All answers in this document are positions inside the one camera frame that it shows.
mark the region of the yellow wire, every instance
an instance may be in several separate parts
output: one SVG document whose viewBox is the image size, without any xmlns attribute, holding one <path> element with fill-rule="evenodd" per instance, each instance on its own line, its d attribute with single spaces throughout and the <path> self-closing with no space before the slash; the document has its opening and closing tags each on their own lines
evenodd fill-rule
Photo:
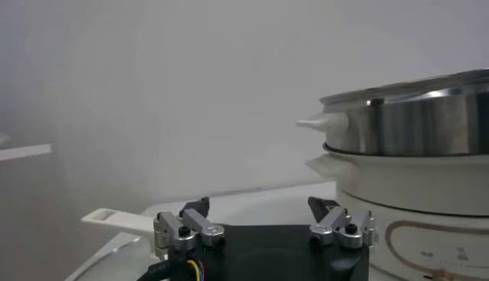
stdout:
<svg viewBox="0 0 489 281">
<path fill-rule="evenodd" d="M 187 260 L 187 263 L 191 265 L 194 270 L 196 270 L 197 281 L 200 281 L 200 270 L 199 267 L 197 266 L 197 263 L 193 260 Z"/>
</svg>

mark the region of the white shelf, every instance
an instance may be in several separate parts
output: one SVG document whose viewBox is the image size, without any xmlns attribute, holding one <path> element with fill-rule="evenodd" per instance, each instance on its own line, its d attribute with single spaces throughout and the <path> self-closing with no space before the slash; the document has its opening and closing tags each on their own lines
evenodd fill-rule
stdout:
<svg viewBox="0 0 489 281">
<path fill-rule="evenodd" d="M 0 150 L 0 161 L 31 157 L 41 154 L 51 153 L 50 144 L 34 145 L 31 147 L 16 147 L 6 150 Z"/>
</svg>

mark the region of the metal bracket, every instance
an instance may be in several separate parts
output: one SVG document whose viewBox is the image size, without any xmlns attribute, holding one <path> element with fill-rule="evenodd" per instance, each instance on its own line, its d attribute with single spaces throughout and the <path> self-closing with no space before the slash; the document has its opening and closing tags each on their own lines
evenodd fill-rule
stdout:
<svg viewBox="0 0 489 281">
<path fill-rule="evenodd" d="M 183 225 L 171 212 L 158 213 L 156 221 L 157 223 L 154 224 L 155 248 L 170 246 L 182 252 L 196 247 L 196 232 Z"/>
<path fill-rule="evenodd" d="M 351 220 L 339 231 L 340 244 L 348 249 L 372 246 L 375 240 L 375 218 L 370 211 L 355 212 Z"/>
<path fill-rule="evenodd" d="M 219 248 L 225 245 L 224 228 L 211 223 L 196 210 L 183 211 L 182 223 L 200 233 L 204 246 Z"/>
<path fill-rule="evenodd" d="M 349 219 L 347 209 L 334 207 L 319 223 L 309 227 L 312 236 L 311 241 L 320 247 L 331 244 L 336 228 L 343 227 Z"/>
</svg>

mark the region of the white pot handle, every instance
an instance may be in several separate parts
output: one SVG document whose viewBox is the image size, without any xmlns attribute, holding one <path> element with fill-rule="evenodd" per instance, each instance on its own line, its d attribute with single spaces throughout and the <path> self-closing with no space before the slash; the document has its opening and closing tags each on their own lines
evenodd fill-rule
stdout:
<svg viewBox="0 0 489 281">
<path fill-rule="evenodd" d="M 322 133 L 342 133 L 348 129 L 348 116 L 343 112 L 317 113 L 296 123 L 297 127 L 310 128 Z"/>
<path fill-rule="evenodd" d="M 151 243 L 154 240 L 153 219 L 143 215 L 100 208 L 83 217 L 82 221 L 142 236 Z"/>
<path fill-rule="evenodd" d="M 329 153 L 306 161 L 306 166 L 325 178 L 337 181 L 354 180 L 358 171 L 354 164 L 335 158 Z"/>
</svg>

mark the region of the stainless steel pot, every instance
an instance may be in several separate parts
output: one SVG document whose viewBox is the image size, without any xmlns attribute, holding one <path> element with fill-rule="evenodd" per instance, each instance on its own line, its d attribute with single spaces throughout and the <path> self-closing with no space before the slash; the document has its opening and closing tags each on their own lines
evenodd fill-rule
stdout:
<svg viewBox="0 0 489 281">
<path fill-rule="evenodd" d="M 298 125 L 326 132 L 339 153 L 386 157 L 489 154 L 489 69 L 321 99 Z"/>
</svg>

